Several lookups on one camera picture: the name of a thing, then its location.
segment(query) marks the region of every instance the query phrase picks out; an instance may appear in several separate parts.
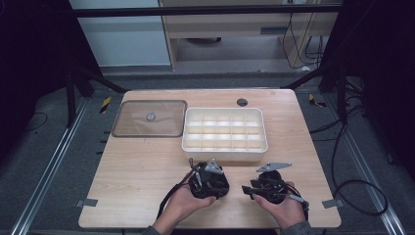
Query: white cabinet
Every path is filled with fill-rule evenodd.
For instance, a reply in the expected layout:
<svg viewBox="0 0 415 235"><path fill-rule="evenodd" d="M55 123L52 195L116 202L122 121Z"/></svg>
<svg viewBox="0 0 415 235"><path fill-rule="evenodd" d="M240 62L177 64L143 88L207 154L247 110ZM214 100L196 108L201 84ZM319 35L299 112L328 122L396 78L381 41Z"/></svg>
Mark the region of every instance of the white cabinet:
<svg viewBox="0 0 415 235"><path fill-rule="evenodd" d="M158 0L69 0L74 9L158 7ZM78 19L101 68L170 66L161 17Z"/></svg>

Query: white plastic tray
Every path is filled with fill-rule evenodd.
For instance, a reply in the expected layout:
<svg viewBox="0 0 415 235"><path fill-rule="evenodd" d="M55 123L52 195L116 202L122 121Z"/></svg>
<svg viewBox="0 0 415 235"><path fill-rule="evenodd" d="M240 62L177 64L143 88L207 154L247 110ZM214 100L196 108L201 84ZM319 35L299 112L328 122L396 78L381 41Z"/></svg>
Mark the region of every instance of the white plastic tray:
<svg viewBox="0 0 415 235"><path fill-rule="evenodd" d="M268 149L262 111L256 108L191 108L182 148L196 161L259 161Z"/></svg>

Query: metal rail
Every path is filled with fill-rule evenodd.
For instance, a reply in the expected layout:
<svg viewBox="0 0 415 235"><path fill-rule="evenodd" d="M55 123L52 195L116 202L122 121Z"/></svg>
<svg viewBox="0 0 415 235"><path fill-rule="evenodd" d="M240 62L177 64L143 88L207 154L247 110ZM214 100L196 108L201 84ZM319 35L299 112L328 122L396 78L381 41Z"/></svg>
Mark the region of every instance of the metal rail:
<svg viewBox="0 0 415 235"><path fill-rule="evenodd" d="M332 111L333 115L335 116L336 119L338 119L339 115L335 109L336 102L333 100L332 97L330 97L330 95L324 94L324 98L327 101L327 104L330 107L330 110ZM376 179L375 175L370 169L368 163L366 162L363 154L360 152L360 149L357 143L355 142L353 135L348 130L348 128L346 129L346 132L345 132L345 141L346 141L346 146L350 152L351 158L353 159L353 162L357 168L357 171L360 174L360 177L363 180L369 183L372 183L376 185L378 188L382 189L378 180ZM368 188L368 193L376 209L381 210L384 205L383 205L383 198L380 196L380 194L373 188ZM381 219L384 222L390 234L393 234L393 235L406 234L391 204L389 204L388 209L385 211L385 213L381 215Z"/></svg>
<svg viewBox="0 0 415 235"><path fill-rule="evenodd" d="M39 183L36 186L33 194L31 195L28 203L26 204L21 216L18 221L12 228L12 235L24 235L28 231L30 224L33 222L34 217L36 216L37 211L40 208L40 205L43 202L43 199L46 196L46 193L49 189L50 184L59 169L62 159L69 147L69 143L73 138L74 133L76 132L79 123L85 112L85 108L88 104L88 98L81 98L80 104L78 107L78 115L74 120L73 124L67 128L65 131L58 147L55 150L55 153L48 163L45 171L43 172L42 177L39 180Z"/></svg>

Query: wooden table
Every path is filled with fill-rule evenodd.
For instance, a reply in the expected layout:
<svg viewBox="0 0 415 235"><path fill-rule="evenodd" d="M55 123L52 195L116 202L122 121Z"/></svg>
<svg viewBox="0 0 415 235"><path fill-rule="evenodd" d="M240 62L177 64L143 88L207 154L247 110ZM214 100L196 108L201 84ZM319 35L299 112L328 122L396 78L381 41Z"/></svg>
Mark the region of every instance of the wooden table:
<svg viewBox="0 0 415 235"><path fill-rule="evenodd" d="M278 224L255 201L244 195L255 170L267 162L293 164L280 169L286 181L294 181L310 203L312 227L338 227L336 208L324 209L332 199L326 177L308 133L296 94L285 89L146 90L130 91L128 100L185 100L188 108L237 108L240 98L248 108L262 110L268 150L260 162L219 163L230 184L227 196L211 207L196 211L180 228L275 228ZM84 228L147 227L156 219L159 205L190 170L181 138L116 138L110 136L88 199L96 207L83 207L79 225Z"/></svg>

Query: person's right hand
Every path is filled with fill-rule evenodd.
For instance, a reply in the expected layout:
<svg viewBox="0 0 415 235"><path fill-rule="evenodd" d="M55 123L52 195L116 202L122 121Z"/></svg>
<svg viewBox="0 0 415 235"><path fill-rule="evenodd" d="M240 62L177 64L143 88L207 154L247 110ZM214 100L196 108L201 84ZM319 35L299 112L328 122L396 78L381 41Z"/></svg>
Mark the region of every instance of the person's right hand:
<svg viewBox="0 0 415 235"><path fill-rule="evenodd" d="M293 182L286 183L294 187ZM281 204L272 204L259 195L254 195L254 199L264 210L269 212L275 218L282 230L286 230L298 223L305 222L301 204L288 196Z"/></svg>

